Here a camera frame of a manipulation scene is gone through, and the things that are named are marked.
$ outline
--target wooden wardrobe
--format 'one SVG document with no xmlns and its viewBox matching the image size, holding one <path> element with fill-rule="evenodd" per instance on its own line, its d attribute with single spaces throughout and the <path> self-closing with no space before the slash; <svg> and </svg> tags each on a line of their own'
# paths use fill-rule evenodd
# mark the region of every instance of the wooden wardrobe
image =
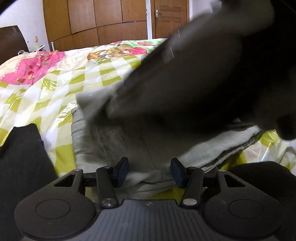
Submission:
<svg viewBox="0 0 296 241">
<path fill-rule="evenodd" d="M 147 39 L 145 0 L 43 0 L 43 9 L 59 51 Z"/>
</svg>

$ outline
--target gray cloth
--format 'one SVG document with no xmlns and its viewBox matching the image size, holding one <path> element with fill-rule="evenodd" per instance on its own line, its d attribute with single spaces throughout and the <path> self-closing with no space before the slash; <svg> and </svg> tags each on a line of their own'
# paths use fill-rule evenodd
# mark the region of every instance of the gray cloth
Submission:
<svg viewBox="0 0 296 241">
<path fill-rule="evenodd" d="M 210 170 L 227 157 L 245 149 L 260 134 L 257 126 L 234 127 L 212 136 L 164 128 L 153 119 L 126 119 L 112 122 L 103 106 L 115 85 L 77 96 L 80 108 L 72 110 L 72 139 L 76 165 L 84 172 L 114 166 L 126 156 L 130 171 L 121 198 L 144 199 L 175 183 L 169 171 L 170 160 L 179 158 L 184 166 Z"/>
</svg>

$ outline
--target black pants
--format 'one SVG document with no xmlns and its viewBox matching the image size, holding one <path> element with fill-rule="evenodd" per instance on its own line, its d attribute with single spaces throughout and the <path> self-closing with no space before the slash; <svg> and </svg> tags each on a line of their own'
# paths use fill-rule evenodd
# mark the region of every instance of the black pants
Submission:
<svg viewBox="0 0 296 241">
<path fill-rule="evenodd" d="M 274 162 L 236 166 L 230 171 L 277 199 L 284 222 L 277 230 L 280 241 L 296 241 L 296 177 Z M 17 241 L 16 205 L 57 178 L 35 125 L 14 128 L 0 147 L 0 241 Z"/>
</svg>

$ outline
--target ribbed gray plate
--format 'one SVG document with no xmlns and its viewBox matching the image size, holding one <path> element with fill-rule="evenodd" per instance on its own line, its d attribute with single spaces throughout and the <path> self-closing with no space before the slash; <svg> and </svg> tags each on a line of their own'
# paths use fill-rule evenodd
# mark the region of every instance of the ribbed gray plate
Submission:
<svg viewBox="0 0 296 241">
<path fill-rule="evenodd" d="M 94 224 L 69 241 L 230 241 L 209 228 L 196 210 L 174 200 L 125 200 L 105 209 Z M 276 241 L 274 237 L 265 241 Z"/>
</svg>

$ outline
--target brown headboard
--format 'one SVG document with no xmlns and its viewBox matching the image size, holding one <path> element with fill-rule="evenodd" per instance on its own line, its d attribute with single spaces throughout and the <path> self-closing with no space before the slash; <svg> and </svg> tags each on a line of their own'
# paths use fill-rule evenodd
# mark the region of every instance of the brown headboard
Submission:
<svg viewBox="0 0 296 241">
<path fill-rule="evenodd" d="M 0 28 L 0 65 L 6 60 L 17 56 L 20 50 L 29 52 L 18 26 Z"/>
</svg>

